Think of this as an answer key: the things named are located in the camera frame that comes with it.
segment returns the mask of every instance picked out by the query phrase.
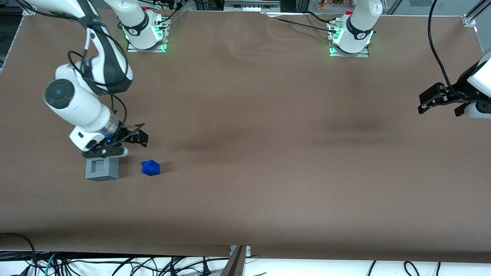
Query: blue block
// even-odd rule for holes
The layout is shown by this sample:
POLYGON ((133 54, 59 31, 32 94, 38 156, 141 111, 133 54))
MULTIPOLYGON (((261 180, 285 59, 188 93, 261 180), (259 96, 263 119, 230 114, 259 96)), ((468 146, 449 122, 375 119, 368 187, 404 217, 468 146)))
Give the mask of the blue block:
POLYGON ((160 164, 153 160, 142 161, 141 166, 141 172, 146 175, 152 176, 160 174, 160 164))

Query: gray square block with hole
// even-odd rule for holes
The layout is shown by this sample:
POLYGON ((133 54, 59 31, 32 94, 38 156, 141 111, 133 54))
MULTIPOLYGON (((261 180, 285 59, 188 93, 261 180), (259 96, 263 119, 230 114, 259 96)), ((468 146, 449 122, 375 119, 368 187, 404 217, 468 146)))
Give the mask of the gray square block with hole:
POLYGON ((85 165, 85 179, 106 181, 119 178, 119 158, 89 160, 85 165))

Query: brown table surface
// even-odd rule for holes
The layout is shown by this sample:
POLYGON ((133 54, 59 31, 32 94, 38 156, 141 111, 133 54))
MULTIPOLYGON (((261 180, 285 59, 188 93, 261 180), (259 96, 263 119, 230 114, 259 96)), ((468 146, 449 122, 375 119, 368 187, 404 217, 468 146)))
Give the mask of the brown table surface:
MULTIPOLYGON (((259 13, 189 12, 167 53, 128 54, 120 97, 149 144, 128 146, 119 180, 93 182, 42 100, 85 31, 26 17, 0 78, 0 231, 43 250, 491 262, 491 125, 456 106, 418 114, 443 81, 426 28, 381 17, 370 58, 342 58, 324 33, 259 13), (142 174, 149 159, 167 172, 142 174)), ((459 17, 433 30, 454 82, 482 55, 476 33, 459 17)))

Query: black cable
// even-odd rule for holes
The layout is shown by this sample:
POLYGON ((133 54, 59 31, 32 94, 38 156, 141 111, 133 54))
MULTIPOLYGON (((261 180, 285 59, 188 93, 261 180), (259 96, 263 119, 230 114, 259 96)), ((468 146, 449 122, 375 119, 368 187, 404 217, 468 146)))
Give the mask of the black cable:
POLYGON ((409 273, 408 267, 407 267, 408 264, 410 264, 412 266, 412 268, 414 269, 414 271, 416 271, 416 275, 419 276, 419 271, 416 269, 415 265, 413 263, 409 262, 409 261, 405 261, 404 262, 404 271, 406 271, 406 274, 408 274, 408 276, 414 276, 411 273, 409 273))
POLYGON ((302 23, 298 23, 298 22, 293 22, 293 21, 290 21, 290 20, 285 20, 285 19, 281 19, 281 18, 277 18, 277 17, 274 17, 274 18, 276 20, 280 20, 280 21, 283 21, 283 22, 288 22, 288 23, 292 23, 292 24, 296 24, 296 25, 299 25, 299 26, 304 26, 304 27, 308 27, 308 28, 312 28, 312 29, 318 29, 318 30, 323 30, 323 31, 326 31, 326 32, 332 32, 332 33, 335 33, 336 32, 335 30, 331 30, 331 29, 314 27, 314 26, 311 26, 311 25, 306 25, 306 24, 302 24, 302 23))
POLYGON ((31 251, 32 251, 32 259, 33 259, 33 263, 34 263, 34 275, 36 275, 36 273, 37 273, 36 250, 34 249, 34 245, 30 241, 30 239, 28 239, 26 236, 24 236, 22 234, 12 233, 12 232, 0 233, 0 236, 15 236, 15 237, 20 237, 20 238, 24 239, 29 244, 29 247, 31 248, 31 251))
POLYGON ((210 268, 208 267, 208 262, 206 261, 206 258, 203 257, 203 273, 201 274, 202 276, 209 276, 212 272, 210 271, 210 268))
POLYGON ((165 21, 169 20, 173 15, 174 13, 176 13, 179 9, 176 9, 175 11, 173 11, 167 18, 165 18, 164 20, 162 21, 157 21, 157 24, 160 24, 160 23, 164 23, 165 21))
POLYGON ((112 273, 111 276, 114 276, 116 274, 116 272, 118 272, 118 270, 120 270, 125 264, 128 264, 129 262, 131 262, 131 260, 133 260, 134 258, 128 258, 126 261, 122 262, 117 268, 116 270, 114 270, 114 272, 112 273))
POLYGON ((54 12, 52 12, 52 13, 40 12, 40 11, 35 10, 30 4, 29 4, 29 6, 27 6, 24 3, 20 2, 19 0, 15 0, 15 2, 17 2, 17 4, 19 4, 21 7, 25 8, 26 10, 30 10, 30 11, 38 13, 40 15, 44 15, 44 16, 48 16, 48 17, 54 17, 54 18, 74 20, 74 21, 79 20, 79 18, 71 16, 71 15, 67 15, 67 14, 59 14, 59 13, 54 13, 54 12))
POLYGON ((372 270, 373 270, 373 267, 375 266, 375 263, 376 262, 377 262, 377 260, 375 260, 375 261, 372 262, 372 265, 370 266, 370 269, 368 270, 367 276, 370 276, 372 274, 372 270))
POLYGON ((190 269, 191 267, 195 266, 195 265, 199 265, 199 264, 202 264, 204 262, 213 262, 213 261, 222 261, 222 260, 228 260, 229 258, 216 258, 216 259, 210 259, 210 260, 205 260, 205 261, 200 261, 200 262, 196 262, 196 263, 193 263, 193 264, 190 264, 190 265, 187 265, 183 268, 179 268, 177 269, 174 273, 172 273, 170 276, 176 276, 179 272, 183 271, 183 270, 186 270, 186 269, 190 269))
POLYGON ((310 15, 312 15, 313 17, 315 17, 315 19, 319 20, 320 22, 324 22, 324 23, 329 23, 329 21, 331 21, 331 20, 335 19, 335 18, 333 18, 333 19, 331 19, 331 20, 325 20, 325 19, 322 19, 322 18, 320 18, 319 16, 317 16, 317 14, 315 14, 315 13, 313 13, 313 12, 309 11, 309 10, 306 10, 306 11, 304 11, 304 12, 302 12, 302 13, 307 13, 307 14, 310 14, 310 15))
POLYGON ((440 266, 441 266, 441 262, 438 262, 438 264, 436 265, 436 273, 435 273, 435 276, 438 276, 438 274, 440 274, 440 266))
POLYGON ((445 67, 443 67, 443 63, 441 62, 440 60, 440 57, 438 56, 438 54, 436 53, 436 50, 435 50, 435 46, 433 45, 433 38, 431 36, 431 21, 432 21, 432 17, 433 17, 433 11, 435 9, 435 5, 436 5, 436 2, 438 0, 434 0, 433 1, 433 4, 430 8, 430 14, 428 15, 428 42, 430 43, 430 48, 431 48, 431 51, 433 53, 433 55, 435 56, 435 59, 436 61, 438 62, 438 65, 440 66, 440 70, 443 74, 443 77, 445 78, 445 82, 447 83, 447 86, 448 88, 450 89, 450 91, 459 99, 461 100, 466 100, 466 101, 469 101, 469 100, 472 100, 471 98, 468 98, 466 96, 461 96, 459 93, 457 93, 453 87, 452 87, 452 84, 450 83, 450 80, 448 79, 448 75, 447 75, 447 72, 445 71, 445 67))

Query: metal mounting plate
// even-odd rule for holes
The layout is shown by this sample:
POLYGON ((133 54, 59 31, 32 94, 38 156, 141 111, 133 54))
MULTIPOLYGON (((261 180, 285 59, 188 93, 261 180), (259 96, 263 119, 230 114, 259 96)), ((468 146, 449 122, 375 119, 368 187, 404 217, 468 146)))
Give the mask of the metal mounting plate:
MULTIPOLYGON (((228 255, 232 256, 232 254, 234 253, 236 248, 237 248, 237 246, 230 246, 230 249, 228 251, 228 255)), ((246 246, 245 249, 247 250, 247 254, 245 256, 250 257, 250 253, 251 253, 250 246, 246 246)))
MULTIPOLYGON (((326 23, 326 26, 327 26, 327 29, 336 30, 335 25, 332 25, 330 23, 326 23)), ((330 56, 369 57, 368 45, 365 46, 365 48, 363 48, 363 50, 361 50, 361 52, 359 52, 359 53, 355 53, 355 54, 347 53, 347 52, 341 50, 341 48, 339 48, 339 46, 337 44, 332 42, 334 39, 334 36, 335 36, 334 33, 328 32, 327 36, 329 39, 329 55, 330 56)))
POLYGON ((171 19, 167 19, 164 23, 162 23, 162 30, 157 31, 157 34, 161 35, 163 39, 157 42, 153 47, 148 49, 138 49, 134 47, 128 40, 128 52, 132 53, 165 53, 167 52, 167 42, 169 41, 169 29, 171 25, 171 19))

